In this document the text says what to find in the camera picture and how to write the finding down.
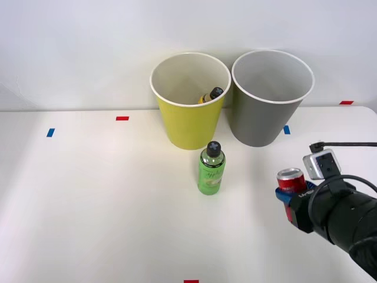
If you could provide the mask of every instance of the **wall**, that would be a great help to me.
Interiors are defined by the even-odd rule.
[[[0,110],[156,108],[148,78],[163,58],[202,51],[230,67],[256,48],[311,66],[307,105],[376,104],[376,12],[373,0],[3,1]]]

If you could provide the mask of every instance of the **red can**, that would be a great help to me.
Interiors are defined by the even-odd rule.
[[[286,193],[300,193],[306,190],[304,173],[298,168],[281,170],[276,178],[280,190]]]

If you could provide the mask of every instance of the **black cable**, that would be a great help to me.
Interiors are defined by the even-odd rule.
[[[365,179],[363,179],[361,177],[358,177],[358,176],[354,176],[354,175],[336,175],[334,177],[328,178],[327,180],[324,180],[321,184],[319,184],[317,186],[316,190],[311,195],[311,197],[309,199],[309,204],[307,206],[307,211],[309,213],[309,218],[310,218],[310,220],[312,221],[312,223],[314,225],[316,225],[318,227],[321,227],[321,225],[317,222],[317,220],[314,218],[314,215],[313,215],[313,202],[314,202],[315,197],[317,196],[317,194],[319,193],[319,191],[321,189],[323,189],[323,187],[325,187],[326,185],[328,185],[329,183],[331,183],[331,182],[333,182],[335,180],[341,180],[341,179],[357,180],[359,182],[362,182],[362,183],[366,184],[367,186],[369,186],[370,188],[372,188],[377,193],[377,187],[375,185],[373,185],[370,181],[365,180]]]
[[[377,146],[377,143],[323,143],[324,146]]]
[[[312,153],[321,152],[325,146],[377,146],[377,143],[312,143],[309,148]]]

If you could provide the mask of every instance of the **bottle label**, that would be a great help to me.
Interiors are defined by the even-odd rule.
[[[225,157],[218,165],[205,164],[200,157],[198,187],[202,193],[205,195],[213,195],[219,191],[224,167]]]

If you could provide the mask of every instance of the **blue tape marker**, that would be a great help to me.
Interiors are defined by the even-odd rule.
[[[48,133],[47,133],[47,137],[52,137],[52,135],[54,134],[54,131],[55,129],[51,128],[48,130]]]
[[[290,130],[289,130],[288,125],[284,126],[284,134],[290,134]]]

